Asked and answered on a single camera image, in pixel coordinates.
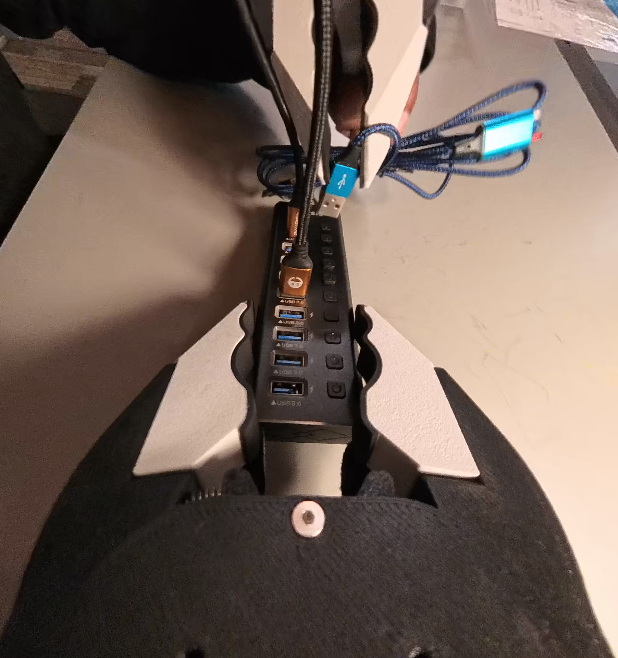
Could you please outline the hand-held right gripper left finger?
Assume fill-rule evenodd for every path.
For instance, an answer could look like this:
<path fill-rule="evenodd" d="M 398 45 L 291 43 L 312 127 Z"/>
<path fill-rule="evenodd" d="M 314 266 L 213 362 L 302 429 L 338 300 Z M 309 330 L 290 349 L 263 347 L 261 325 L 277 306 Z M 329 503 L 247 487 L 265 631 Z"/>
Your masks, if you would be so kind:
<path fill-rule="evenodd" d="M 260 465 L 254 331 L 253 303 L 239 303 L 177 360 L 134 477 L 190 473 L 203 495 L 220 495 L 230 474 Z"/>

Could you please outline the person's left forearm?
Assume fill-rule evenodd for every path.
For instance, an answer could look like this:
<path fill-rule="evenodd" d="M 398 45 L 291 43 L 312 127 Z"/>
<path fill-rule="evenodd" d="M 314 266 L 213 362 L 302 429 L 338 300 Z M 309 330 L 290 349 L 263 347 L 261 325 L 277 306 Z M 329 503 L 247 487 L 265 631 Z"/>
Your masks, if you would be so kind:
<path fill-rule="evenodd" d="M 167 80 L 266 86 L 236 1 L 0 1 L 0 23 L 34 39 L 67 29 Z"/>

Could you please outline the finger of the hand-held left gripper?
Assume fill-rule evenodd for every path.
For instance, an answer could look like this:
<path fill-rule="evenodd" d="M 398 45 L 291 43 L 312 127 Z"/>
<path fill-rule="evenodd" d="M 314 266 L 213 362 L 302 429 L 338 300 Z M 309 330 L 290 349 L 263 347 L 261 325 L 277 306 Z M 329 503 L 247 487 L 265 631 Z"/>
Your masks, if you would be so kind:
<path fill-rule="evenodd" d="M 377 124 L 397 129 L 413 81 L 429 58 L 428 1 L 333 5 L 333 78 L 346 74 L 364 79 L 362 130 Z"/>
<path fill-rule="evenodd" d="M 272 2 L 272 64 L 302 147 L 310 151 L 320 2 Z"/>

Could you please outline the printed paper sheet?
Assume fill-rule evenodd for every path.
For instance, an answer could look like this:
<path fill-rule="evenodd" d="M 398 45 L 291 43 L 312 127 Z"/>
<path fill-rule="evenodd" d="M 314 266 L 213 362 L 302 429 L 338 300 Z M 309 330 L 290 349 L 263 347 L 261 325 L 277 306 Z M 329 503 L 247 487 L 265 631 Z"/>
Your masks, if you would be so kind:
<path fill-rule="evenodd" d="M 442 1 L 479 6 L 503 28 L 618 54 L 618 1 Z"/>

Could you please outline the black usb hub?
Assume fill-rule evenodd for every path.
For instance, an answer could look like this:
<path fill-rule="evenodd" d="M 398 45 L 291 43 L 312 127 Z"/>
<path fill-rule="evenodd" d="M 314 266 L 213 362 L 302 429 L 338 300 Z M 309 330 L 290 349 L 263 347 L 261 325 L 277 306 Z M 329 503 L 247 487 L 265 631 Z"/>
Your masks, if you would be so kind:
<path fill-rule="evenodd" d="M 264 439 L 346 445 L 359 417 L 361 385 L 340 218 L 313 219 L 313 271 L 304 298 L 281 296 L 291 250 L 287 203 L 273 211 L 267 280 L 256 316 L 256 410 Z"/>

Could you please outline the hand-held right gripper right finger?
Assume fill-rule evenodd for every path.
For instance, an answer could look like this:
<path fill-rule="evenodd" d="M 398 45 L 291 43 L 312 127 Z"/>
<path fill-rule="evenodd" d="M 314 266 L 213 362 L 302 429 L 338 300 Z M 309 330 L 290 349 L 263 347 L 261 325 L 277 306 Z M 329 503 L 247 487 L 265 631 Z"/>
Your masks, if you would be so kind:
<path fill-rule="evenodd" d="M 475 481 L 480 471 L 433 363 L 372 307 L 354 311 L 356 417 L 343 456 L 343 495 L 374 471 L 411 497 L 420 478 Z"/>

